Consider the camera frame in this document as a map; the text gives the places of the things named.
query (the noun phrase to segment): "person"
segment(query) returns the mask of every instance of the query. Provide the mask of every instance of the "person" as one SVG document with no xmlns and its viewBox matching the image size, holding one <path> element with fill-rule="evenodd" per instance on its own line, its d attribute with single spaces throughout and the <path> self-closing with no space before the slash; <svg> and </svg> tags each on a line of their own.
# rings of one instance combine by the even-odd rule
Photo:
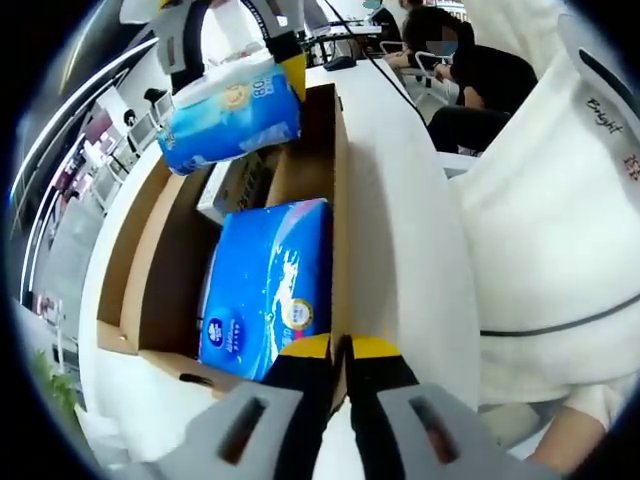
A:
<svg viewBox="0 0 640 480">
<path fill-rule="evenodd" d="M 151 107 L 154 107 L 158 101 L 167 94 L 166 90 L 159 90 L 157 88 L 147 88 L 144 92 L 144 99 L 151 103 Z"/>
<path fill-rule="evenodd" d="M 482 152 L 516 113 L 538 79 L 522 58 L 476 45 L 468 23 L 461 25 L 458 33 L 453 64 L 437 65 L 434 76 L 460 86 L 461 105 L 438 110 L 428 131 L 439 152 L 458 153 L 459 147 Z"/>
<path fill-rule="evenodd" d="M 382 52 L 381 42 L 402 42 L 400 29 L 395 17 L 386 8 L 382 0 L 365 1 L 362 4 L 365 8 L 372 9 L 368 15 L 369 22 L 380 27 L 380 35 L 377 37 L 357 37 L 358 48 L 369 54 Z"/>
<path fill-rule="evenodd" d="M 452 41 L 457 39 L 457 31 L 463 23 L 442 8 L 424 5 L 422 0 L 399 0 L 400 6 L 407 10 L 407 19 L 402 27 L 402 40 L 405 48 L 385 55 L 384 59 L 396 72 L 403 68 L 419 68 L 416 52 L 430 52 L 431 42 Z M 431 52 L 446 55 L 449 52 Z M 438 60 L 434 59 L 425 67 L 430 68 Z"/>
<path fill-rule="evenodd" d="M 138 117 L 136 117 L 136 112 L 134 112 L 131 108 L 124 112 L 124 123 L 129 127 L 129 129 L 131 129 L 137 121 Z M 133 154 L 137 158 L 140 158 L 140 153 L 138 152 L 138 149 L 136 148 L 133 140 L 131 140 L 131 137 L 129 137 L 129 135 L 127 135 L 127 142 L 129 143 L 129 147 L 131 148 Z"/>
</svg>

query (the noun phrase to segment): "white table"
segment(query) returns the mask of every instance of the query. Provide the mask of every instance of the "white table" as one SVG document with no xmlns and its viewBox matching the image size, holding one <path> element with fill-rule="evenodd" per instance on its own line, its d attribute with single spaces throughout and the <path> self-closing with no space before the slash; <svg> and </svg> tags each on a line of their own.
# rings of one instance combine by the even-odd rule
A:
<svg viewBox="0 0 640 480">
<path fill-rule="evenodd" d="M 313 36 L 330 39 L 330 37 L 353 35 L 379 35 L 382 33 L 382 27 L 378 25 L 349 25 L 349 32 L 342 25 L 332 26 L 329 28 L 321 28 L 311 32 Z"/>
<path fill-rule="evenodd" d="M 395 75 L 379 65 L 397 85 Z M 477 405 L 478 323 L 464 231 L 418 114 L 371 65 L 307 71 L 335 83 L 351 146 L 353 325 L 396 343 L 420 381 Z"/>
<path fill-rule="evenodd" d="M 395 341 L 420 380 L 437 381 L 475 404 L 478 346 L 471 270 L 435 149 L 417 114 L 372 65 L 308 71 L 308 86 L 330 82 L 344 105 L 351 147 L 355 330 Z M 170 451 L 187 423 L 214 403 L 206 388 L 181 383 L 143 358 L 96 346 L 105 252 L 113 248 L 124 215 L 159 155 L 154 142 L 111 206 L 89 264 L 80 314 L 87 409 L 120 424 L 134 460 Z"/>
</svg>

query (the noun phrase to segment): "plastic packaging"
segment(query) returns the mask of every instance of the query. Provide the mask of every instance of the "plastic packaging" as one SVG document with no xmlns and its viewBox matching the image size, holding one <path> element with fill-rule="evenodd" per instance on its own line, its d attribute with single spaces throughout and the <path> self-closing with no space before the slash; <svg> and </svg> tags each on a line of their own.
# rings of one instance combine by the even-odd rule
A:
<svg viewBox="0 0 640 480">
<path fill-rule="evenodd" d="M 331 210 L 308 200 L 227 215 L 200 361 L 259 381 L 290 342 L 330 330 Z"/>
<path fill-rule="evenodd" d="M 173 103 L 158 142 L 179 175 L 300 136 L 297 97 L 266 50 L 207 72 Z"/>
</svg>

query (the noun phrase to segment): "sleeve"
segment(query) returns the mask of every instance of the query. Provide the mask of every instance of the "sleeve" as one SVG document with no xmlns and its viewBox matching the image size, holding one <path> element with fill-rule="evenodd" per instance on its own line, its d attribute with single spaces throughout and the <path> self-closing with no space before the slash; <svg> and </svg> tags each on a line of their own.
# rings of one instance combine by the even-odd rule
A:
<svg viewBox="0 0 640 480">
<path fill-rule="evenodd" d="M 458 49 L 454 54 L 451 76 L 460 85 L 477 88 L 478 83 L 482 82 L 481 71 L 477 68 L 477 54 L 477 48 L 475 47 Z"/>
<path fill-rule="evenodd" d="M 636 373 L 604 384 L 578 386 L 569 395 L 565 406 L 586 413 L 609 430 L 627 405 L 637 379 Z"/>
</svg>

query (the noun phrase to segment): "white chair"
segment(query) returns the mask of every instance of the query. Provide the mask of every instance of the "white chair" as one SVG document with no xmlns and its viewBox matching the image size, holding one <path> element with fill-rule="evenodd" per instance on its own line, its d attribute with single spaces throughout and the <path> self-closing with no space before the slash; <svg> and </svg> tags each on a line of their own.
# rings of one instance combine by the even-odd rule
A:
<svg viewBox="0 0 640 480">
<path fill-rule="evenodd" d="M 174 110 L 175 107 L 171 100 L 171 94 L 167 92 L 153 106 L 155 119 L 160 128 L 165 126 L 167 119 L 171 116 Z"/>
<path fill-rule="evenodd" d="M 390 51 L 391 47 L 405 48 L 406 45 L 402 42 L 380 42 L 380 48 L 385 55 L 392 53 Z M 418 68 L 409 67 L 400 69 L 400 75 L 403 77 L 416 77 L 420 81 L 425 79 L 425 89 L 420 93 L 418 98 L 415 99 L 416 105 L 419 105 L 427 95 L 435 98 L 443 105 L 455 103 L 458 97 L 459 89 L 455 83 L 448 80 L 444 83 L 439 82 L 434 78 L 433 71 L 425 66 L 427 61 L 433 60 L 434 58 L 438 60 L 438 63 L 442 64 L 451 64 L 452 61 L 452 55 L 434 55 L 427 52 L 417 52 L 416 63 L 418 64 Z"/>
<path fill-rule="evenodd" d="M 91 196 L 95 198 L 104 214 L 109 211 L 120 187 L 124 183 L 123 179 L 116 174 L 110 166 L 110 157 L 93 175 L 93 181 L 89 187 Z"/>
<path fill-rule="evenodd" d="M 136 147 L 139 154 L 142 154 L 149 144 L 158 135 L 159 126 L 153 120 L 151 112 L 147 112 L 129 130 L 128 136 Z"/>
</svg>

